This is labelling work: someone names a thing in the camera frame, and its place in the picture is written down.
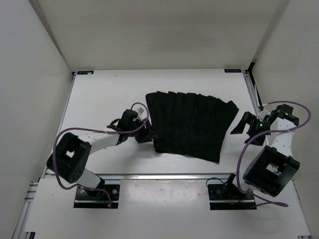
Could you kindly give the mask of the black pleated skirt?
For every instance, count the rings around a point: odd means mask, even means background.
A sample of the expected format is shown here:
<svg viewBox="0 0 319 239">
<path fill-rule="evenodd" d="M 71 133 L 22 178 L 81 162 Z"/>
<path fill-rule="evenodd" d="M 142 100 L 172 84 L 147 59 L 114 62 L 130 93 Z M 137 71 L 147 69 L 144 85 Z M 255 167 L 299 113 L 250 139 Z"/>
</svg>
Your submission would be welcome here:
<svg viewBox="0 0 319 239">
<path fill-rule="evenodd" d="M 238 107 L 213 96 L 196 93 L 146 94 L 151 124 L 158 136 L 157 153 L 187 155 L 219 163 L 226 133 Z"/>
</svg>

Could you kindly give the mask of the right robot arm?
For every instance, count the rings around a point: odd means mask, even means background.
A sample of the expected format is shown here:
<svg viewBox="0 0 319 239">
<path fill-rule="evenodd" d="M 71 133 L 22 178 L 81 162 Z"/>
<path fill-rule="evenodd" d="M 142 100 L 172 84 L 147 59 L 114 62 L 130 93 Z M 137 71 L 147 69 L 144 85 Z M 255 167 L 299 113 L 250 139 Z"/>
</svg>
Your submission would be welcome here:
<svg viewBox="0 0 319 239">
<path fill-rule="evenodd" d="M 262 110 L 259 116 L 245 112 L 231 131 L 231 134 L 241 134 L 246 125 L 249 125 L 249 138 L 267 130 L 288 130 L 299 125 L 299 118 L 293 115 L 293 107 L 282 104 L 269 112 Z M 253 145 L 263 149 L 249 164 L 240 182 L 256 188 L 264 194 L 277 196 L 292 179 L 300 167 L 300 163 L 293 159 L 292 132 L 272 132 L 267 145 L 264 145 L 265 135 L 252 141 Z"/>
</svg>

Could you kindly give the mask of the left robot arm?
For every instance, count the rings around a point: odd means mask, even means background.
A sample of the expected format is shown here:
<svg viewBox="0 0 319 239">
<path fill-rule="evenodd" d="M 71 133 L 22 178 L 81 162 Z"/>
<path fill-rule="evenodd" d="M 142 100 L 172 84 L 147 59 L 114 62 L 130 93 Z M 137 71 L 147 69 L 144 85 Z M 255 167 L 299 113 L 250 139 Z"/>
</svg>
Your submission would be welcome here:
<svg viewBox="0 0 319 239">
<path fill-rule="evenodd" d="M 87 135 L 77 136 L 72 129 L 64 130 L 55 140 L 53 152 L 46 166 L 56 174 L 57 180 L 64 179 L 70 188 L 80 187 L 95 200 L 110 197 L 105 181 L 86 169 L 91 154 L 118 146 L 133 137 L 137 143 L 150 142 L 158 137 L 148 118 L 143 119 L 142 108 L 127 109 L 122 117 L 113 120 L 106 131 L 86 129 Z"/>
</svg>

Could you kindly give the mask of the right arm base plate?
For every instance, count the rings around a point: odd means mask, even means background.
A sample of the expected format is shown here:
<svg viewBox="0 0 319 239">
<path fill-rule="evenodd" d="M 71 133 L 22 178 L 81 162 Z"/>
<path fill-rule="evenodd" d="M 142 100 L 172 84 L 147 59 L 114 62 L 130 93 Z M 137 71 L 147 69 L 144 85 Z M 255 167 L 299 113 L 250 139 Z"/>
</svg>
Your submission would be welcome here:
<svg viewBox="0 0 319 239">
<path fill-rule="evenodd" d="M 232 177 L 227 181 L 212 177 L 206 180 L 211 211 L 255 210 L 256 202 L 252 193 L 243 194 L 233 184 Z"/>
</svg>

